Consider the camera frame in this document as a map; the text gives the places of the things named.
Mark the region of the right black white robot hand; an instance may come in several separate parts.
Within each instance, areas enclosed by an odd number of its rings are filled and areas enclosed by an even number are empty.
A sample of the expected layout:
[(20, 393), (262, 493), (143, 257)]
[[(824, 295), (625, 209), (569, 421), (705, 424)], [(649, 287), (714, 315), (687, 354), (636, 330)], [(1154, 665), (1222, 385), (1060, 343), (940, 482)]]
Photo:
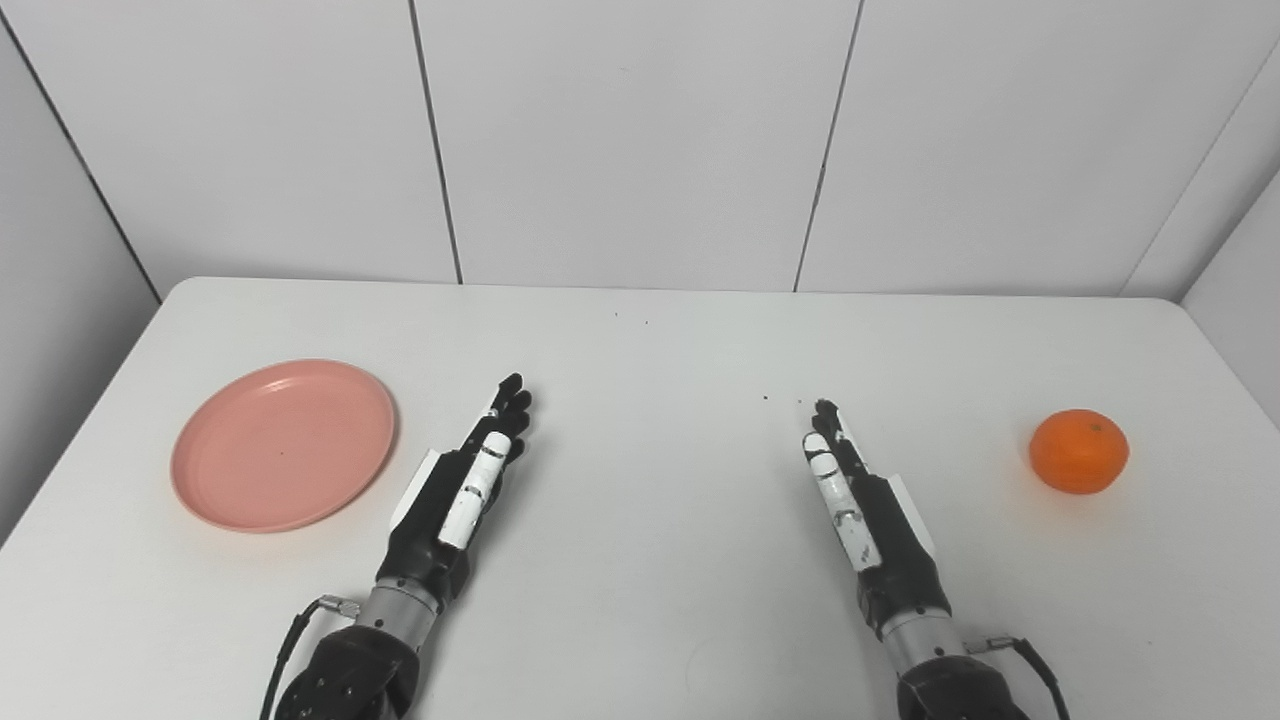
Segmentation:
[(858, 607), (876, 637), (905, 612), (952, 615), (931, 537), (904, 483), (869, 469), (833, 401), (815, 401), (803, 454), (856, 577)]

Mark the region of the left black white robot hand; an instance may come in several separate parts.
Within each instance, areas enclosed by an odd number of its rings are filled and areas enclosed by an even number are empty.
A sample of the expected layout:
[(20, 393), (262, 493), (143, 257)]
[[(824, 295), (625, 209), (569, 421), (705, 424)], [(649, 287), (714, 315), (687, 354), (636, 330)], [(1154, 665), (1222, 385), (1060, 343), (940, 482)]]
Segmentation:
[(531, 404), (524, 377), (506, 377), (463, 443), (435, 455), (428, 473), (413, 478), (396, 510), (378, 580), (413, 583), (440, 606), (456, 601), (471, 575), (468, 548), (507, 466), (525, 451)]

